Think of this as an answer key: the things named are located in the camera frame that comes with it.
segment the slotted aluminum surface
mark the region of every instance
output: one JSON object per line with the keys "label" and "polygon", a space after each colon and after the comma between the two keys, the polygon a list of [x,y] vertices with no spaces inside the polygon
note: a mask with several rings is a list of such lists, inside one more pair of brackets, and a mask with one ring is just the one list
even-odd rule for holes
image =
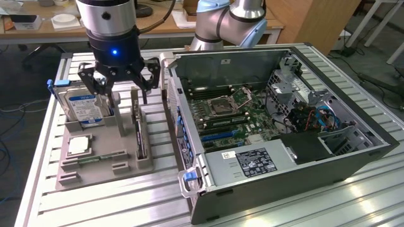
{"label": "slotted aluminum surface", "polygon": [[[296,44],[296,48],[401,143],[401,120],[312,47]],[[142,51],[142,56],[156,57],[161,51],[173,50],[181,49]],[[90,53],[78,53],[70,59],[61,60],[57,78],[76,78],[77,66],[82,61],[93,61]],[[322,89],[318,80],[306,69],[302,70],[308,83],[314,89]],[[132,83],[124,82],[113,87],[122,98],[118,105],[122,112],[129,111],[130,86]],[[152,91],[148,102],[142,108],[146,112],[154,171],[138,177],[57,192],[54,184],[65,116],[60,105],[50,99],[16,226],[190,226],[188,205],[178,190],[177,166],[158,89]],[[198,227],[401,225],[402,176],[404,145],[400,144],[344,182],[222,217]]]}

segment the power supply label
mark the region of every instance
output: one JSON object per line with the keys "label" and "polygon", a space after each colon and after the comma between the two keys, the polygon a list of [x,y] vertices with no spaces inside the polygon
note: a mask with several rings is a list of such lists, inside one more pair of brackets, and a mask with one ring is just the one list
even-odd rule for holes
{"label": "power supply label", "polygon": [[237,153],[236,158],[245,177],[253,177],[277,170],[265,148]]}

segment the collaborative robot arm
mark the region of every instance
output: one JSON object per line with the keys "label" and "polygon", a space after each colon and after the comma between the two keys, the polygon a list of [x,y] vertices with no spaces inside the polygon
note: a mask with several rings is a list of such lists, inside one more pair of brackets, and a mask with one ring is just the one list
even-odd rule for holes
{"label": "collaborative robot arm", "polygon": [[[81,63],[78,76],[89,92],[106,95],[110,104],[110,91],[116,81],[132,80],[145,94],[157,88],[160,63],[157,58],[144,60],[140,55],[138,35],[157,27],[168,18],[174,5],[164,18],[142,30],[136,27],[133,0],[77,0],[89,44],[94,54],[94,65]],[[144,67],[152,73],[149,79],[141,75]]]}
{"label": "collaborative robot arm", "polygon": [[196,32],[190,50],[222,49],[222,40],[244,48],[253,47],[266,28],[262,0],[200,0]]}

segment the motherboard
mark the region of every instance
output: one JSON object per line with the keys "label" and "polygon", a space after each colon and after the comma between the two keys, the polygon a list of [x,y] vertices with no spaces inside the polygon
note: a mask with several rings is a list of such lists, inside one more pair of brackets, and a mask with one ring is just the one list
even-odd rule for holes
{"label": "motherboard", "polygon": [[250,86],[189,89],[188,103],[206,153],[278,138],[261,92]]}

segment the wooden desk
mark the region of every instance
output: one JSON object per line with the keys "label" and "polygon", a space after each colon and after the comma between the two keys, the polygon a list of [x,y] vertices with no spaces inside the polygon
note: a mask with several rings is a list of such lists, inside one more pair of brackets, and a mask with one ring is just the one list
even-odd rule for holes
{"label": "wooden desk", "polygon": [[[149,17],[137,19],[137,27],[141,29],[157,20],[160,20],[166,13],[169,2],[141,2],[149,5],[154,12]],[[40,15],[45,20],[42,25],[36,31],[17,31],[14,29],[4,31],[2,18],[0,19],[0,44],[42,44],[42,43],[64,43],[64,42],[80,42],[86,41],[86,35],[84,28],[69,31],[54,32],[50,22],[50,18],[54,16],[54,12],[61,11],[64,7],[52,6],[41,7],[37,2],[25,2],[22,8],[28,14]],[[174,9],[180,10],[181,5],[177,4]],[[276,43],[280,30],[284,25],[274,19],[273,14],[268,12],[266,15],[268,26],[266,34],[269,35],[266,43]],[[140,35],[140,38],[172,38],[172,37],[192,37],[194,35],[194,28],[180,29],[176,26],[176,22],[169,16],[165,23],[154,28],[150,32]]]}
{"label": "wooden desk", "polygon": [[266,0],[284,23],[277,43],[309,42],[326,55],[360,0]]}

